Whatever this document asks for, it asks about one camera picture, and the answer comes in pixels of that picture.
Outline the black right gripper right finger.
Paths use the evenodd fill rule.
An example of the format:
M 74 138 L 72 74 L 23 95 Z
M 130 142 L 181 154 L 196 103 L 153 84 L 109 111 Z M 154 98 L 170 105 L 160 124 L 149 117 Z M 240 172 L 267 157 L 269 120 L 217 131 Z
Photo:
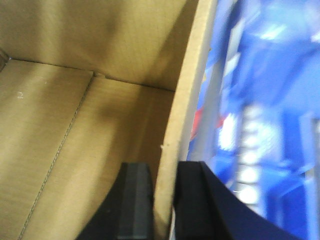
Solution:
M 233 195 L 203 161 L 180 161 L 174 191 L 177 240 L 295 240 Z

